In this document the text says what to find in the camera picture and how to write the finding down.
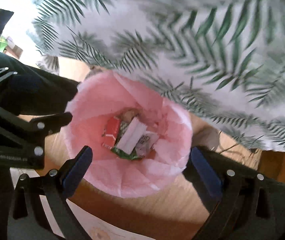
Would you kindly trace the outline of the red cardboard box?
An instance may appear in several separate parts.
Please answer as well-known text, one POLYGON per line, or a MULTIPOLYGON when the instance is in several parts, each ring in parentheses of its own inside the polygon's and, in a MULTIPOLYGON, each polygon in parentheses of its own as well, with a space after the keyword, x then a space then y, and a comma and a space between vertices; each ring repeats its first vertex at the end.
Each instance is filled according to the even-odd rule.
POLYGON ((121 125, 121 119, 117 116, 110 118, 107 121, 103 132, 103 142, 102 146, 107 149, 112 149, 115 145, 119 130, 121 125))

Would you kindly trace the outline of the pink trash bag bin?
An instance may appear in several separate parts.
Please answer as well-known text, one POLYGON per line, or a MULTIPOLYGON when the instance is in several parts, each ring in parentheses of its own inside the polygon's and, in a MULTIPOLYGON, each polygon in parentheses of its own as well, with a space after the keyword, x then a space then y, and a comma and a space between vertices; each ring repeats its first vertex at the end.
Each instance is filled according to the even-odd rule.
POLYGON ((85 179, 121 198, 154 194, 185 169, 193 129, 189 113, 138 81, 107 71, 78 85, 66 110, 68 154, 93 151, 85 179))

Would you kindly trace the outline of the brown paper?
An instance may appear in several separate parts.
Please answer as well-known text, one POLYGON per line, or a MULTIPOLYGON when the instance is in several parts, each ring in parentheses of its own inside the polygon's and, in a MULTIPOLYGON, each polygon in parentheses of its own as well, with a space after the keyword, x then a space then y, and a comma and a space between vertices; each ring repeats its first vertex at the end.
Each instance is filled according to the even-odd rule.
POLYGON ((127 109, 123 113, 120 114, 120 119, 123 122, 129 124, 138 115, 139 115, 139 111, 137 109, 127 109))

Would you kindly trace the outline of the green white medicine box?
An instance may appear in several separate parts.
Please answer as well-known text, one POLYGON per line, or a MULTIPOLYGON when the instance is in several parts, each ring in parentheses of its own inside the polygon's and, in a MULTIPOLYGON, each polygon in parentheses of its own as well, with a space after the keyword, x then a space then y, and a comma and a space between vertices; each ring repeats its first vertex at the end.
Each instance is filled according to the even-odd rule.
POLYGON ((148 131, 147 125, 135 117, 129 124, 121 122, 111 152, 121 159, 139 160, 147 157, 159 139, 157 132, 148 131))

